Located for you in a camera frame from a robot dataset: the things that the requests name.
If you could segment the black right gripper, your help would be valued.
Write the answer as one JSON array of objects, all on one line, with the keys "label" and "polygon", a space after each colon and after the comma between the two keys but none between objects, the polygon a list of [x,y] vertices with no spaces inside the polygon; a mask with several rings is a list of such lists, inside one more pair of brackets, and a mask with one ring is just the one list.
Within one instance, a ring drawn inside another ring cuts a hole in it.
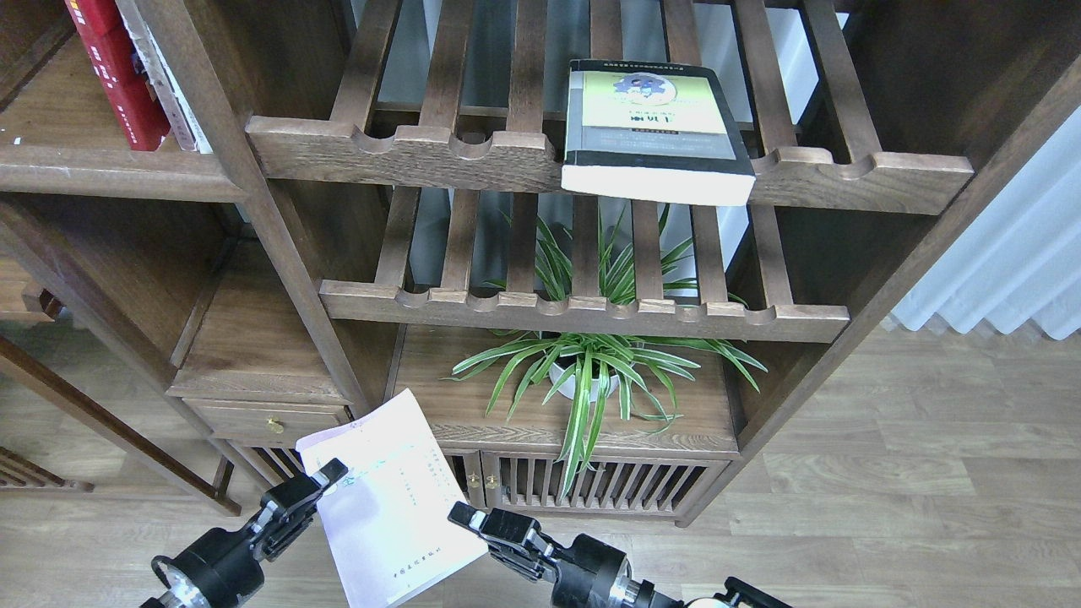
[{"label": "black right gripper", "polygon": [[456,502],[448,521],[488,543],[491,557],[530,582],[553,584],[553,607],[649,607],[651,584],[633,581],[625,551],[592,536],[576,536],[570,547],[540,532],[533,517],[506,508],[489,513]]}]

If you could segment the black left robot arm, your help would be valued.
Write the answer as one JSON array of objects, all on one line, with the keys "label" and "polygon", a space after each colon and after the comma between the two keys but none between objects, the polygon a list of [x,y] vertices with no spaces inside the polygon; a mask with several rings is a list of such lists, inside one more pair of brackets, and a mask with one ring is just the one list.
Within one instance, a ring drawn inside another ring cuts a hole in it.
[{"label": "black left robot arm", "polygon": [[312,475],[297,475],[262,495],[261,508],[240,529],[209,529],[177,556],[155,556],[166,586],[145,607],[240,607],[265,584],[261,561],[275,561],[313,521],[317,500],[348,467],[331,459]]}]

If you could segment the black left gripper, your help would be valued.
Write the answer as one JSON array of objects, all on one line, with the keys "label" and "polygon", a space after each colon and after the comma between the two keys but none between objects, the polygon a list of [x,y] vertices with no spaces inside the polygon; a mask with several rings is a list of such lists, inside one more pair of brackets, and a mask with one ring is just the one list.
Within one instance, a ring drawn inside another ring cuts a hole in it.
[{"label": "black left gripper", "polygon": [[297,475],[263,494],[248,526],[213,528],[177,557],[155,556],[151,568],[166,586],[143,607],[240,607],[265,584],[261,561],[275,561],[313,521],[317,500],[348,467],[331,459],[312,476]]}]

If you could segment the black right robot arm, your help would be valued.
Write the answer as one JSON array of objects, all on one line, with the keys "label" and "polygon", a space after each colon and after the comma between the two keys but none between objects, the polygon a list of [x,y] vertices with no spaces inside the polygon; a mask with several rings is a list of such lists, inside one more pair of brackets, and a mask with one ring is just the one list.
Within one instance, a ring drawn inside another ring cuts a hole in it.
[{"label": "black right robot arm", "polygon": [[576,536],[561,546],[540,531],[540,523],[507,508],[490,512],[456,502],[448,515],[488,543],[489,554],[529,581],[553,584],[553,607],[784,607],[761,589],[729,577],[725,591],[711,596],[676,600],[656,591],[649,580],[633,578],[620,551],[593,536]]}]

